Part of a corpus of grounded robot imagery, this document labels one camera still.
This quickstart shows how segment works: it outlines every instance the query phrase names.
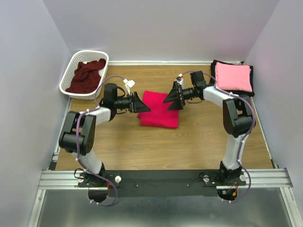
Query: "dark red cloth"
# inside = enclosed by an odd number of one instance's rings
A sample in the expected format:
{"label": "dark red cloth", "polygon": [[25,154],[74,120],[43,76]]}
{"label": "dark red cloth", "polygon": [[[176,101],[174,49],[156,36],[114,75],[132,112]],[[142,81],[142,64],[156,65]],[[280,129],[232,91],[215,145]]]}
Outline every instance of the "dark red cloth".
{"label": "dark red cloth", "polygon": [[171,103],[163,103],[167,94],[145,91],[143,102],[151,109],[150,112],[138,113],[142,126],[155,126],[164,128],[178,127],[178,110],[168,111]]}
{"label": "dark red cloth", "polygon": [[91,61],[84,64],[79,62],[71,86],[65,91],[77,94],[88,94],[98,88],[101,76],[98,71],[105,67],[106,60]]}

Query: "wooden tabletop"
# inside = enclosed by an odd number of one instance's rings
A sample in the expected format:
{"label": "wooden tabletop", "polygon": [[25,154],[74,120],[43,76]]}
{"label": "wooden tabletop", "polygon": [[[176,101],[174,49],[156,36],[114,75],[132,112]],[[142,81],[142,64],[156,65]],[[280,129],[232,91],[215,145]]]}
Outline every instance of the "wooden tabletop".
{"label": "wooden tabletop", "polygon": [[[142,99],[145,90],[168,93],[176,76],[189,70],[210,73],[209,66],[109,66],[106,77],[133,79],[132,92],[137,91]],[[184,78],[186,87],[191,87],[190,75]],[[109,82],[123,87],[119,78]],[[95,106],[94,101],[73,99],[71,110]],[[179,112],[177,129],[140,126],[136,113],[117,115],[96,127],[93,149],[108,170],[218,169],[226,142],[222,109],[203,101],[186,104]],[[259,122],[247,139],[242,162],[247,168],[272,168]],[[61,149],[56,170],[77,167],[75,158]]]}

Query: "white plastic basket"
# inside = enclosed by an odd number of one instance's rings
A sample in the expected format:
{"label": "white plastic basket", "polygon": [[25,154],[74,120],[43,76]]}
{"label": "white plastic basket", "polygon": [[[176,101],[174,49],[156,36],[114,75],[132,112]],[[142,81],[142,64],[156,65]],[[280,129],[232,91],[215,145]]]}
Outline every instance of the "white plastic basket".
{"label": "white plastic basket", "polygon": [[[75,70],[78,67],[78,63],[82,62],[82,61],[99,61],[101,58],[106,60],[106,64],[105,67],[101,70],[99,70],[99,75],[101,76],[101,80],[99,82],[98,87],[100,86],[100,84],[102,83],[102,81],[104,80],[104,77],[106,75],[106,71],[107,71],[107,65],[108,65],[108,60],[109,57],[106,53],[101,52],[101,51],[79,51],[77,53],[75,53],[73,55],[73,57],[71,58],[70,63],[68,64],[64,75],[61,79],[60,85],[59,85],[59,89],[63,94],[66,94],[68,96],[70,96],[71,98],[76,98],[76,99],[94,99],[94,95],[96,91],[93,91],[91,93],[88,94],[75,94],[75,93],[70,93],[70,92],[66,92],[65,90],[71,86],[71,80],[73,79],[73,77],[75,76]],[[99,89],[99,91],[97,92],[96,97],[99,96],[101,89]]]}

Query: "fabric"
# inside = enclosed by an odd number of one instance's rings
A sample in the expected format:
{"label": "fabric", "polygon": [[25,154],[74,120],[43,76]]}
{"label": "fabric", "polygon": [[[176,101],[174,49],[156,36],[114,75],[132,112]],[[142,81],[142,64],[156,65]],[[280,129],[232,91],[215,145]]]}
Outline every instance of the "fabric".
{"label": "fabric", "polygon": [[215,73],[218,88],[252,92],[249,65],[227,65],[218,62]]}
{"label": "fabric", "polygon": [[94,92],[99,85],[101,76],[99,70],[105,67],[106,60],[91,61],[88,63],[79,62],[75,70],[75,76],[71,81],[71,86],[65,91],[77,94],[88,94]]}
{"label": "fabric", "polygon": [[138,113],[138,118],[141,118],[141,126],[178,127],[178,110],[168,111],[167,109],[171,103],[163,103],[167,95],[153,91],[144,92],[143,102],[151,111]]}
{"label": "fabric", "polygon": [[[215,67],[216,67],[216,64],[217,63],[222,63],[222,64],[226,64],[226,65],[234,65],[234,64],[230,64],[230,63],[225,63],[223,61],[218,61],[218,60],[214,60],[210,66],[210,69],[211,69],[211,74],[213,77],[215,77],[216,73],[215,73]],[[240,90],[226,90],[227,92],[233,92],[234,94],[237,94],[237,95],[248,95],[250,97],[253,97],[255,95],[254,93],[254,86],[253,86],[253,66],[249,66],[250,67],[250,85],[251,85],[251,89],[252,89],[252,92],[247,92],[247,91],[240,91]],[[214,84],[214,80],[211,78],[210,79],[210,84]]]}

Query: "folded pink cloth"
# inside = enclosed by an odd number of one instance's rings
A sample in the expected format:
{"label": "folded pink cloth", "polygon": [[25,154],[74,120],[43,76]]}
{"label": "folded pink cloth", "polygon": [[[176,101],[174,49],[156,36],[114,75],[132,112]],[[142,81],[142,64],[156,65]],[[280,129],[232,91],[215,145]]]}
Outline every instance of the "folded pink cloth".
{"label": "folded pink cloth", "polygon": [[168,111],[171,103],[163,103],[167,94],[145,91],[143,102],[151,109],[150,112],[138,113],[142,126],[155,126],[164,128],[178,127],[178,110]]}
{"label": "folded pink cloth", "polygon": [[217,62],[215,73],[218,88],[252,92],[249,65],[228,65]]}

